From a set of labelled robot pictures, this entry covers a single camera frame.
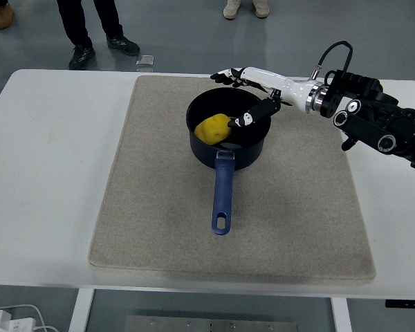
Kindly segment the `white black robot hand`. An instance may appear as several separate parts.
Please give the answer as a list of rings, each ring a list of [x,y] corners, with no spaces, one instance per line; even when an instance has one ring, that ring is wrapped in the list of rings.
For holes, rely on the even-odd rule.
[[[247,127],[276,114],[283,104],[308,112],[306,100],[316,80],[297,81],[283,75],[255,67],[230,68],[210,76],[216,83],[233,87],[251,86],[268,97],[251,107],[238,118],[229,121],[229,127]]]

